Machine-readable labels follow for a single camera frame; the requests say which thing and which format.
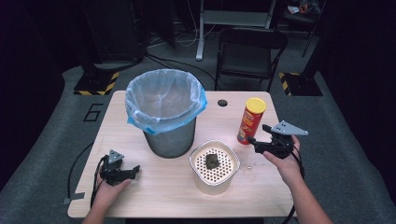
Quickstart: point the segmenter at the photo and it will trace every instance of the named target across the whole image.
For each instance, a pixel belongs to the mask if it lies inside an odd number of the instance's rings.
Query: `pringles can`
[[[262,99],[254,97],[247,100],[241,126],[236,136],[241,144],[248,145],[248,136],[254,137],[266,108],[267,104]]]

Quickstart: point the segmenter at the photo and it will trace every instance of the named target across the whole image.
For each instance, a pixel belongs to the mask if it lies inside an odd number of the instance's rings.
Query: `gray carpet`
[[[289,45],[279,63],[278,72],[302,72],[315,41],[305,58],[301,58],[305,38],[302,34],[288,34]],[[190,63],[214,76],[217,40],[205,42],[204,59],[195,61],[197,42],[190,47],[177,44],[148,48],[159,57]],[[120,64],[105,64],[116,67]],[[181,69],[196,75],[207,90],[213,90],[213,79],[202,71],[178,64]],[[135,67],[120,72],[112,92],[125,90],[136,76],[162,65],[145,58]],[[82,75],[76,67],[64,72],[65,88],[45,130],[37,139],[14,176],[0,194],[0,223],[80,223],[67,215],[67,176],[77,155],[94,141],[106,113],[111,94],[107,96],[80,96],[73,88]],[[320,73],[315,80],[323,96],[287,96],[276,75],[271,95],[279,119],[286,120],[309,131],[300,137],[306,171],[306,182],[334,223],[396,223],[396,208],[389,198],[379,172],[367,160],[361,146],[347,124],[329,92]],[[263,91],[267,82],[225,77],[220,81],[224,91]],[[84,122],[92,104],[101,113],[97,121]],[[74,191],[87,150],[76,164],[71,187]],[[283,217],[265,218],[265,223],[281,223]],[[108,218],[106,223],[124,223],[124,219]]]

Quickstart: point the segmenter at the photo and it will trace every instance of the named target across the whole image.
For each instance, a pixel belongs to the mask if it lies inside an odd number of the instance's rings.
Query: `strainer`
[[[219,166],[206,168],[206,156],[217,154]],[[196,148],[190,154],[190,165],[195,172],[194,182],[197,188],[210,195],[221,194],[231,183],[238,171],[240,161],[236,154],[219,140],[211,140]]]

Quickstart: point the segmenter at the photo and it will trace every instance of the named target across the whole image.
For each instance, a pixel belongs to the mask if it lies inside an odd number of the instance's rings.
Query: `chair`
[[[282,7],[280,9],[280,17],[279,17],[280,20],[291,22],[291,23],[295,23],[295,24],[299,24],[299,25],[302,25],[302,26],[304,26],[304,27],[309,29],[308,40],[306,42],[305,49],[304,49],[302,57],[305,57],[306,51],[308,50],[309,44],[311,43],[311,40],[312,40],[312,37],[314,36],[315,31],[318,28],[318,22],[320,20],[321,15],[322,15],[323,9],[326,6],[326,1],[327,0],[323,1],[323,4],[322,4],[322,6],[320,8],[319,14],[308,13],[306,15],[301,14],[300,12],[291,14],[288,11],[287,4],[281,4]]]
[[[231,27],[220,32],[215,91],[220,75],[269,79],[271,89],[280,55],[288,39],[277,31],[253,27]],[[271,60],[271,50],[277,54]]]

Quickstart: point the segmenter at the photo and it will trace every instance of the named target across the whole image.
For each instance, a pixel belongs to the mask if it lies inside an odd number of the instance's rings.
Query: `person's right hand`
[[[299,157],[299,153],[297,152],[297,150],[300,150],[300,142],[294,135],[292,135],[291,138],[295,146],[293,152],[297,157]],[[268,151],[264,151],[264,153],[262,154],[268,161],[270,161],[273,165],[277,167],[277,170],[282,176],[283,181],[289,187],[304,182],[303,177],[300,173],[300,166],[297,160],[295,160],[292,155],[289,155],[287,158],[282,160]]]

